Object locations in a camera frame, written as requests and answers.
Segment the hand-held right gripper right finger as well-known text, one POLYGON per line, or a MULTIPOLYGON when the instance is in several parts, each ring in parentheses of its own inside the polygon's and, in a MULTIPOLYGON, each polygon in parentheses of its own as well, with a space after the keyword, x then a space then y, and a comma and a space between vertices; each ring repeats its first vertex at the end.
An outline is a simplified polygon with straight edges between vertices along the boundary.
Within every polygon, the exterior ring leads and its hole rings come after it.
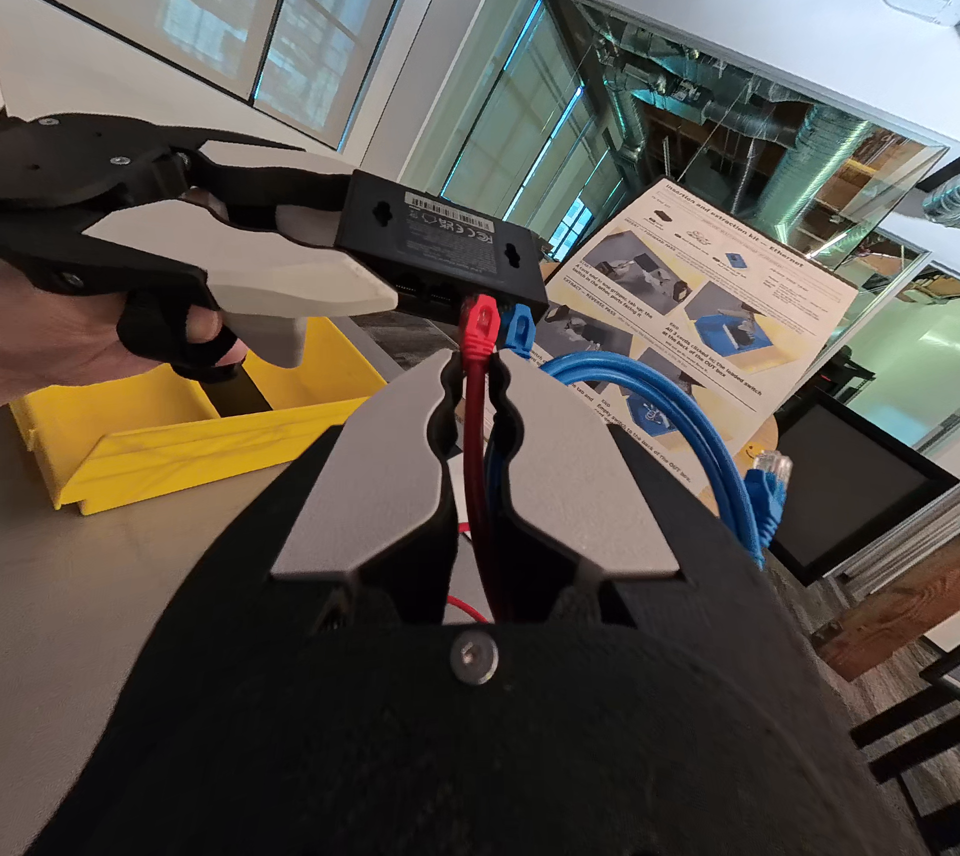
POLYGON ((606 422, 580 394, 509 349, 498 415, 514 419, 506 503, 517 523, 599 580, 672 578, 680 565, 606 422))

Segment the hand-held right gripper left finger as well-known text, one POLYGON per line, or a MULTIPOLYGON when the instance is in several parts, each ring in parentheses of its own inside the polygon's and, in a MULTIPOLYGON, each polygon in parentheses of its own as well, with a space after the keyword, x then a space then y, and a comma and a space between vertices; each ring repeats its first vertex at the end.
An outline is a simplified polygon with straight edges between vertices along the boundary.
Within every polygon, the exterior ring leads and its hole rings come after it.
POLYGON ((363 403, 342 426, 270 574, 349 578, 392 551, 424 547, 426 562, 449 578, 459 549, 449 466, 458 401, 459 354, 447 348, 363 403))

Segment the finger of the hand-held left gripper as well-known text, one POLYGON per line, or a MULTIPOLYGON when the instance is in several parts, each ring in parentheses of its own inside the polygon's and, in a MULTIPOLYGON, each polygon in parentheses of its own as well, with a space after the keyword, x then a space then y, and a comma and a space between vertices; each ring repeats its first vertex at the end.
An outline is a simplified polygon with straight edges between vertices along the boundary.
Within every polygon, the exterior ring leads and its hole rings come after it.
POLYGON ((332 250, 354 167, 293 147, 205 141, 193 150, 193 204, 225 227, 332 250))
POLYGON ((207 288, 226 313, 352 317, 399 304, 392 287, 340 250, 229 226, 187 202, 118 210, 82 233, 204 270, 207 288))

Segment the black ethernet port box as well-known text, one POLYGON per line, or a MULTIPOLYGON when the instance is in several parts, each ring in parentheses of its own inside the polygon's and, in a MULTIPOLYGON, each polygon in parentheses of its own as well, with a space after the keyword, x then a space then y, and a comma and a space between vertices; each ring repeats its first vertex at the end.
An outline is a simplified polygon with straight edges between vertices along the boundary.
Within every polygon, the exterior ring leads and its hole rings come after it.
POLYGON ((541 248, 525 226, 489 218, 390 180, 350 177, 334 247, 398 294, 397 310, 454 325, 471 296, 500 311, 522 304, 546 313, 541 248))

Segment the yellow plastic bin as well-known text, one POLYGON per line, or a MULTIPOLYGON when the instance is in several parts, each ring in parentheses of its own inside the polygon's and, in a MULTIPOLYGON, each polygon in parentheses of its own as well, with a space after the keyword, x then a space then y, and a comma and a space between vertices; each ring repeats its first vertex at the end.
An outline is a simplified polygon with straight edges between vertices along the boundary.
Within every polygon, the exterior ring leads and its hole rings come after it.
POLYGON ((168 366, 10 405, 55 509, 84 515, 289 463, 386 384, 336 322, 308 322, 294 369, 254 353, 244 368, 272 412, 220 418, 199 383, 168 366))

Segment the person's left hand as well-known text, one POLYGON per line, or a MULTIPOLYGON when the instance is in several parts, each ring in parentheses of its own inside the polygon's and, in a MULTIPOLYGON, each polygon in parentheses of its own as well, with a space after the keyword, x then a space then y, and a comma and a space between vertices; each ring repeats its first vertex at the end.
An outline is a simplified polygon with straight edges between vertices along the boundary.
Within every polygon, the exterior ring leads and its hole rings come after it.
POLYGON ((1 405, 51 386, 94 385, 156 368, 117 336, 126 302, 121 294, 52 294, 2 262, 1 405))

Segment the printed instruction sheet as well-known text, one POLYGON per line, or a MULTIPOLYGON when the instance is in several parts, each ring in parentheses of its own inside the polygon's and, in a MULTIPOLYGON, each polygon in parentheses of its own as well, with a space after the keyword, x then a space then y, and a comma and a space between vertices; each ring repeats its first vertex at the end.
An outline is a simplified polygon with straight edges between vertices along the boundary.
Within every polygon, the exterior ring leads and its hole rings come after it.
POLYGON ((546 285, 539 366, 609 351, 657 371, 747 436, 827 345, 857 288, 666 179, 573 250, 546 285))

